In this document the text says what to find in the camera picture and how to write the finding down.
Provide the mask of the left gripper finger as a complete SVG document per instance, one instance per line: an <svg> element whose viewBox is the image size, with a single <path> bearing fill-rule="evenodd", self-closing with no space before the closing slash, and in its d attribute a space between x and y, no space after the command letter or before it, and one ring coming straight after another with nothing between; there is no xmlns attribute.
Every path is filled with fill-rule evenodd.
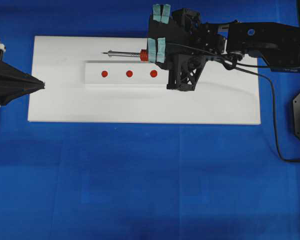
<svg viewBox="0 0 300 240"><path fill-rule="evenodd" d="M0 80L0 105L6 106L14 99L29 95L44 88L45 86L38 86L33 83Z"/></svg>
<svg viewBox="0 0 300 240"><path fill-rule="evenodd" d="M10 82L20 82L27 84L35 84L36 86L44 87L45 83L34 76L22 72L17 68L0 61L0 80Z"/></svg>

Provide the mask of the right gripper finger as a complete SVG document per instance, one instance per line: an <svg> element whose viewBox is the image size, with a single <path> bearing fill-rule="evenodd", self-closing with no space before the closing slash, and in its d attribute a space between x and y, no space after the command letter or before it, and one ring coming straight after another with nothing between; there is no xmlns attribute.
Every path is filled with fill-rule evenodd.
<svg viewBox="0 0 300 240"><path fill-rule="evenodd" d="M169 70L166 61L166 38L147 38L147 62L156 64L162 70Z"/></svg>
<svg viewBox="0 0 300 240"><path fill-rule="evenodd" d="M147 37L155 40L165 38L167 43L186 43L188 41L187 32L171 16L169 4L152 6Z"/></svg>

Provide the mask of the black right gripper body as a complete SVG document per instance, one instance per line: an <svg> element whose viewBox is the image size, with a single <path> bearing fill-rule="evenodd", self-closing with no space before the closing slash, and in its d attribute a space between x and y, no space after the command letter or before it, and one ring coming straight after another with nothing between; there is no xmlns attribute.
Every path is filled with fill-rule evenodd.
<svg viewBox="0 0 300 240"><path fill-rule="evenodd" d="M172 19L179 35L166 41L168 90L194 91L208 61L221 61L226 38L219 34L217 23L202 23L201 14L187 8L176 10Z"/></svg>

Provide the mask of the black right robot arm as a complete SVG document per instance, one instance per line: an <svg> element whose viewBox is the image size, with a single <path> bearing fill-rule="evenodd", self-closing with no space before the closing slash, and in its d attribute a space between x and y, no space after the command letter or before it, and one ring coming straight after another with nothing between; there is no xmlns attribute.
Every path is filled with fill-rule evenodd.
<svg viewBox="0 0 300 240"><path fill-rule="evenodd" d="M147 48L140 59L168 71L167 89L194 91L209 61L231 71L244 56L261 58L271 71L300 70L300 27L275 22L203 23L189 8L155 4Z"/></svg>

